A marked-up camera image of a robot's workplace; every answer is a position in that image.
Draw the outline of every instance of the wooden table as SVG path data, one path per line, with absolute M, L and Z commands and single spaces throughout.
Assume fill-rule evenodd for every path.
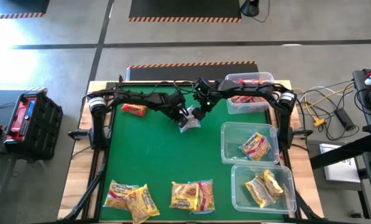
M 281 83 L 287 88 L 291 88 L 289 80 L 275 80 L 275 82 Z M 88 93 L 98 91 L 98 90 L 103 90 L 105 89 L 106 84 L 107 84 L 106 81 L 90 82 Z M 276 126 L 277 122 L 275 121 L 275 114 L 272 108 L 270 108 L 270 114 L 272 118 L 272 124 Z M 109 119 L 110 119 L 110 114 L 107 114 L 106 116 L 107 124 L 108 124 Z M 83 112 L 80 118 L 79 128 L 89 129 L 90 127 L 91 127 L 91 114 L 88 108 L 88 103 L 85 102 Z M 293 129 L 297 129 L 301 127 L 300 118 L 298 116 L 298 112 L 296 108 L 293 110 L 293 113 L 291 114 L 291 127 L 293 127 Z M 305 147 L 305 143 L 302 140 L 295 139 L 293 140 L 293 143 Z M 89 146 L 89 141 L 87 139 L 76 141 L 75 146 L 73 148 L 73 154 L 88 146 Z M 316 184 L 315 184 L 315 179 L 314 179 L 313 171 L 311 168 L 311 164 L 309 163 L 308 153 L 305 150 L 300 149 L 298 147 L 294 147 L 294 146 L 292 146 L 288 152 L 289 152 L 291 169 L 293 171 L 293 177 L 295 180 L 297 191 L 300 193 L 300 195 L 305 200 L 305 202 L 313 209 L 313 211 L 320 217 L 323 217 L 321 202 L 319 200 L 318 191 L 316 189 Z M 78 203 L 81 196 L 84 194 L 87 188 L 92 158 L 93 158 L 93 150 L 87 149 L 85 150 L 85 152 L 82 152 L 81 154 L 76 155 L 76 157 L 74 157 L 71 160 L 69 171 L 68 171 L 68 176 L 66 178 L 65 188 L 63 191 L 63 195 L 62 195 L 61 205 L 60 205 L 60 209 L 58 212 L 58 218 L 63 218 L 66 215 L 68 215 L 71 212 L 72 208 Z M 100 164 L 101 164 L 101 160 L 99 160 L 99 163 L 97 165 L 97 171 L 100 167 Z M 93 216 L 93 213 L 94 213 L 97 189 L 98 188 L 96 188 L 96 190 L 93 192 L 91 196 L 91 203 L 90 203 L 89 213 L 88 213 L 88 216 L 90 218 Z

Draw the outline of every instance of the snack bag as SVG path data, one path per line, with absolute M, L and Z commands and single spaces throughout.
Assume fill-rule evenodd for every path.
M 147 111 L 147 106 L 125 103 L 123 104 L 121 111 L 126 111 L 137 116 L 144 116 Z
M 283 189 L 279 186 L 278 182 L 275 180 L 275 175 L 268 169 L 264 170 L 263 180 L 265 186 L 267 187 L 270 195 L 278 200 L 279 196 L 283 193 Z
M 115 180 L 112 180 L 109 185 L 109 192 L 106 196 L 104 207 L 118 208 L 128 211 L 129 208 L 127 207 L 124 197 L 138 188 L 139 186 L 137 185 L 130 186 L 126 184 L 118 184 Z
M 239 84 L 242 84 L 244 82 L 247 82 L 247 81 L 250 81 L 250 80 L 239 80 Z M 252 99 L 252 96 L 233 96 L 231 98 L 231 101 L 233 103 L 250 103 L 251 102 L 251 99 Z
M 264 182 L 260 178 L 254 178 L 245 185 L 255 202 L 260 205 L 260 208 L 264 208 L 271 203 L 276 203 L 275 199 L 268 193 Z
M 258 80 L 239 80 L 239 83 L 262 84 L 263 80 L 260 77 Z
M 129 193 L 126 196 L 126 202 L 133 217 L 133 224 L 140 224 L 151 216 L 160 215 L 146 184 Z
M 198 203 L 199 186 L 193 184 L 178 184 L 172 182 L 172 203 L 170 208 L 195 209 Z
M 186 130 L 190 129 L 190 128 L 200 128 L 201 125 L 200 125 L 200 122 L 198 119 L 196 119 L 193 115 L 192 115 L 192 111 L 195 109 L 195 106 L 190 106 L 188 109 L 186 109 L 188 111 L 188 116 L 185 116 L 187 119 L 188 119 L 188 122 L 185 124 L 185 126 L 183 126 L 182 128 L 180 128 L 180 132 L 181 133 L 184 133 Z
M 250 103 L 261 103 L 261 102 L 267 102 L 267 100 L 259 96 L 253 96 L 250 101 Z
M 215 210 L 213 197 L 213 180 L 196 182 L 199 185 L 198 204 L 191 210 L 194 214 L 205 214 Z
M 271 145 L 267 138 L 260 133 L 254 133 L 239 149 L 253 161 L 259 161 L 270 150 Z

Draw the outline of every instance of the green table surface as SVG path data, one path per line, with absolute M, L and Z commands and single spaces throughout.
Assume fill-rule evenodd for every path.
M 132 91 L 149 93 L 152 86 L 132 86 Z M 174 92 L 173 87 L 156 91 Z M 198 105 L 192 94 L 185 95 L 186 105 Z M 283 215 L 237 211 L 231 202 L 232 164 L 221 162 L 221 125 L 225 122 L 267 123 L 265 113 L 228 114 L 225 100 L 215 106 L 201 122 L 201 128 L 180 133 L 178 126 L 161 112 L 148 110 L 144 117 L 116 110 L 111 148 L 101 206 L 111 180 L 120 184 L 148 184 L 160 211 L 155 221 L 236 221 L 283 220 Z M 213 179 L 216 211 L 189 214 L 187 210 L 169 208 L 172 181 L 187 183 Z M 102 208 L 100 220 L 131 221 L 131 214 L 114 208 Z

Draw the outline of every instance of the clear plastic container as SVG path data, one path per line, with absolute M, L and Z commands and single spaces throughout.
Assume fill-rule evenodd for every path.
M 277 180 L 283 193 L 276 203 L 260 208 L 255 202 L 245 183 L 254 179 L 256 174 L 262 174 L 265 169 L 269 169 Z M 232 205 L 242 212 L 264 212 L 288 214 L 296 212 L 296 195 L 294 188 L 293 175 L 289 168 L 285 166 L 247 166 L 236 164 L 231 171 Z
M 239 80 L 257 80 L 262 82 L 273 83 L 273 76 L 268 72 L 254 72 L 254 73 L 239 73 L 230 74 L 225 77 L 226 80 L 232 80 L 236 83 Z M 239 114 L 239 113 L 253 113 L 261 112 L 268 109 L 268 102 L 261 103 L 233 103 L 231 99 L 227 100 L 227 109 L 229 114 Z
M 255 132 L 265 136 L 271 149 L 259 161 L 251 161 L 239 149 Z M 279 162 L 277 129 L 271 124 L 226 122 L 221 126 L 221 160 L 224 164 L 275 165 Z

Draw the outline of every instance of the yellow noodle bag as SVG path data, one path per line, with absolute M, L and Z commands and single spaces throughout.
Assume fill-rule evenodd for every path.
M 191 210 L 194 214 L 205 214 L 215 210 L 213 197 L 213 180 L 197 182 L 199 185 L 198 203 L 195 209 Z
M 268 193 L 264 182 L 260 178 L 254 178 L 245 185 L 255 202 L 260 205 L 260 208 L 264 208 L 271 203 L 276 203 L 275 199 Z
M 118 184 L 115 180 L 112 180 L 109 186 L 108 195 L 105 199 L 104 207 L 118 208 L 128 211 L 129 208 L 127 207 L 124 197 L 138 188 L 139 186 L 137 185 L 130 186 L 126 184 Z
M 172 182 L 172 203 L 170 208 L 179 208 L 192 210 L 198 204 L 199 185 L 193 184 L 178 184 Z
M 239 149 L 253 161 L 259 161 L 271 149 L 268 139 L 262 134 L 256 132 L 251 137 L 239 146 Z
M 140 224 L 145 222 L 149 217 L 160 215 L 146 184 L 128 194 L 126 196 L 126 202 L 133 217 L 133 224 Z
M 275 200 L 278 200 L 279 196 L 283 193 L 283 189 L 279 186 L 275 175 L 268 169 L 264 170 L 263 180 L 268 192 Z

